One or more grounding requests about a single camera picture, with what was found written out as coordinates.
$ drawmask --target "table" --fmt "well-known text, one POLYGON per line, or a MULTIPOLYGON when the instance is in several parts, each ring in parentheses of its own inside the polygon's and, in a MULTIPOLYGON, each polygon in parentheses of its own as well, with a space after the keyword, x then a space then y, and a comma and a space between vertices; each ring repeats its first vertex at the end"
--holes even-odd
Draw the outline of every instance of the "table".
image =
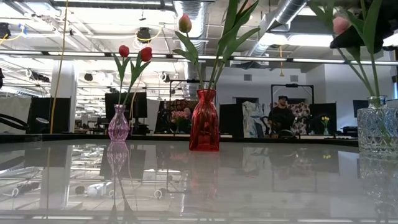
POLYGON ((47 213, 50 223, 107 223, 114 204, 122 219, 124 197, 141 223, 398 222, 398 160, 357 147, 221 142, 220 152, 190 152, 186 141, 82 139, 0 148, 0 223, 45 223, 47 213))

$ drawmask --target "red glass vase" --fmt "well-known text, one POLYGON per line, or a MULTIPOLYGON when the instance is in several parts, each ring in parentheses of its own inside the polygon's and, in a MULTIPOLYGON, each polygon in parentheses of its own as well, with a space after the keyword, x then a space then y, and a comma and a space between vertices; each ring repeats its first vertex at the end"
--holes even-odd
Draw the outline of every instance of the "red glass vase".
POLYGON ((199 103, 193 111, 189 150, 219 151, 218 115, 213 99, 215 90, 198 90, 199 103))

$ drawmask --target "pink tulip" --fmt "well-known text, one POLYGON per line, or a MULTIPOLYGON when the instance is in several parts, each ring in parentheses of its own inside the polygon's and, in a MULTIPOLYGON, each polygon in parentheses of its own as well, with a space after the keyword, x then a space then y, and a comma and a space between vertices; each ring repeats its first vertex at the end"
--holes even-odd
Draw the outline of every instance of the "pink tulip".
POLYGON ((188 15, 182 15, 181 19, 178 22, 178 28, 180 32, 189 33, 192 29, 192 22, 188 15))
POLYGON ((350 25, 349 20, 338 16, 333 20, 333 31, 335 34, 340 35, 344 33, 350 25))

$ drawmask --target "flower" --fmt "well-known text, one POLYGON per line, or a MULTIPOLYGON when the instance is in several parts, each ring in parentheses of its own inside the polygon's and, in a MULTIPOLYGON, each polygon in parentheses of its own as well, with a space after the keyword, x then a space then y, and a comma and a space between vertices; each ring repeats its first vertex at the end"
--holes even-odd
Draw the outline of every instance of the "flower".
POLYGON ((192 22, 188 15, 182 15, 181 19, 178 21, 178 28, 180 32, 189 33, 192 29, 192 22))
POLYGON ((152 59, 152 48, 146 47, 141 50, 141 60, 143 62, 148 62, 152 59))
POLYGON ((130 53, 130 49, 129 49, 128 46, 122 45, 122 46, 119 47, 120 56, 127 57, 127 56, 129 56, 129 53, 130 53))
POLYGON ((333 20, 333 31, 335 34, 340 35, 344 33, 350 25, 349 20, 338 16, 333 20))

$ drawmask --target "man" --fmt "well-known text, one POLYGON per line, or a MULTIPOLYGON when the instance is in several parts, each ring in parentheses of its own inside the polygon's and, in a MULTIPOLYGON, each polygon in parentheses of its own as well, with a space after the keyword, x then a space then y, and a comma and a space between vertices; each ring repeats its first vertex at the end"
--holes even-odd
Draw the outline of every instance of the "man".
POLYGON ((279 96, 278 105, 269 112, 268 121, 276 133, 285 129, 290 130, 293 125, 294 115, 287 107, 287 100, 287 96, 279 96))

